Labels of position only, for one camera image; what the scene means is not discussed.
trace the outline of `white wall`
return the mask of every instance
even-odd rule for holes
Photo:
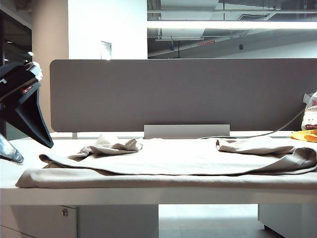
[[[50,63],[68,58],[67,0],[32,1],[33,60],[43,70],[40,106],[44,120],[51,129]]]
[[[68,0],[69,58],[100,59],[100,41],[112,59],[147,59],[146,0]]]

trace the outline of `desk surface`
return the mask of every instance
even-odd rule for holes
[[[288,136],[280,132],[275,136]],[[260,134],[259,132],[232,132],[231,135]],[[237,203],[317,203],[317,190],[263,189],[263,188],[209,188],[209,187],[139,187],[139,188],[17,188],[15,183],[26,168],[42,168],[46,164],[38,159],[41,153],[58,152],[60,155],[77,153],[84,146],[94,143],[85,139],[65,139],[71,133],[52,134],[54,147],[48,149],[30,138],[11,143],[23,154],[23,165],[0,160],[1,204],[7,205],[101,205],[101,204],[237,204]],[[312,176],[317,181],[317,173]]]

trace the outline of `ceiling light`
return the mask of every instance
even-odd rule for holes
[[[171,29],[317,29],[315,21],[148,21],[148,28]]]

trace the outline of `gray desk divider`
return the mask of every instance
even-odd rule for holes
[[[273,130],[317,90],[317,59],[54,60],[52,127],[143,131],[145,124]],[[299,130],[301,119],[287,129]]]

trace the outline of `red label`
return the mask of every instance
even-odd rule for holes
[[[27,88],[21,88],[21,92],[23,94],[26,94],[33,86],[27,87]]]
[[[305,126],[305,128],[308,129],[308,130],[317,129],[317,125],[310,125],[310,124],[308,124],[308,125]]]
[[[207,45],[211,43],[215,43],[215,41],[207,41],[207,42],[199,43],[198,46],[203,46],[203,45]]]

